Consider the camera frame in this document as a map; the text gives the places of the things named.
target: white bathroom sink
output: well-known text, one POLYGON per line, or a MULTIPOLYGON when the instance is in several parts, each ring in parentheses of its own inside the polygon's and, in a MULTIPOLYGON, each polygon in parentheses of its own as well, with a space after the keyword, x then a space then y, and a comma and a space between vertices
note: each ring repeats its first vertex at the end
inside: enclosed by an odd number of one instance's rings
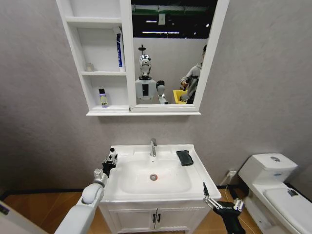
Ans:
POLYGON ((129 162, 121 172, 121 189, 133 194, 180 193, 190 189, 186 169, 175 159, 148 158, 129 162))
POLYGON ((204 197, 203 182, 213 198, 221 198, 193 145, 158 145, 156 157, 150 156, 150 145, 112 147, 118 161, 110 172, 104 202, 199 200, 204 197), (194 164, 182 166, 178 150, 188 150, 194 164))

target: wall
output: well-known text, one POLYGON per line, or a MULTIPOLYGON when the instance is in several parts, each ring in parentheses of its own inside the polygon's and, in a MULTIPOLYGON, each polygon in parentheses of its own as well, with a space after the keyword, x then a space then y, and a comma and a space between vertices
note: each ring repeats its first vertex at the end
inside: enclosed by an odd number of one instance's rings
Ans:
POLYGON ((201 116, 86 117, 56 3, 0 8, 0 187, 82 188, 112 144, 193 143, 215 183, 248 156, 280 152, 312 198, 312 2, 233 0, 201 116))
POLYGON ((142 52, 138 50, 143 44, 145 53, 151 57, 150 76, 157 82, 165 81, 165 96, 169 104, 174 104, 173 89, 180 89, 180 80, 198 62, 202 61, 206 39, 167 39, 134 38, 134 56, 136 78, 141 76, 138 59, 142 52))

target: cable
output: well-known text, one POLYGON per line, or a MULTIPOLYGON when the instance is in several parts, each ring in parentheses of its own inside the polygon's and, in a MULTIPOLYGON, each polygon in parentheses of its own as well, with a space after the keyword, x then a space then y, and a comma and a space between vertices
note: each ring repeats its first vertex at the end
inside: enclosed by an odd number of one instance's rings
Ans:
MULTIPOLYGON (((229 198, 228 198, 228 195, 227 195, 227 193, 226 193, 226 190, 227 190, 227 188, 228 188, 228 186, 229 186, 229 183, 226 185, 225 191, 224 191, 225 197, 226 197, 226 199, 227 199, 228 202, 230 202, 230 200, 229 200, 229 198)), ((255 232, 252 230, 252 228, 251 228, 241 217, 238 217, 238 218, 239 218, 240 220, 243 221, 243 223, 250 229, 250 231, 252 231, 253 234, 255 234, 255 232)))

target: small bottle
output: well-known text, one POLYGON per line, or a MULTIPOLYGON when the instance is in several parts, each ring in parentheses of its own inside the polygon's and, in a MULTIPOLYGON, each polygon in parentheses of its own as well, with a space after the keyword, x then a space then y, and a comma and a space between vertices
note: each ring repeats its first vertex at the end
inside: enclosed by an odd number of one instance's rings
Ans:
POLYGON ((86 63, 86 68, 87 68, 87 72, 93 72, 94 71, 94 66, 90 62, 86 63))
POLYGON ((108 100, 105 94, 105 90, 104 89, 99 89, 99 100, 101 102, 101 105, 103 108, 108 107, 108 100))

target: gray jacket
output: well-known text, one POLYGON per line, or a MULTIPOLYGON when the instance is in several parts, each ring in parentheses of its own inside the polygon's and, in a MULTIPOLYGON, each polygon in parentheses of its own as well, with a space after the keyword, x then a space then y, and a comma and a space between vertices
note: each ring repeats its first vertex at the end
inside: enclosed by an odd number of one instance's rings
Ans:
POLYGON ((199 76, 200 76, 202 63, 203 62, 199 62, 198 64, 196 64, 196 66, 192 67, 190 69, 190 71, 187 73, 187 75, 184 76, 181 79, 180 83, 182 83, 182 81, 185 81, 185 82, 187 82, 189 84, 188 85, 188 90, 187 90, 188 98, 190 98, 192 96, 192 94, 194 92, 196 92, 197 83, 198 83, 198 79, 199 79, 199 76))

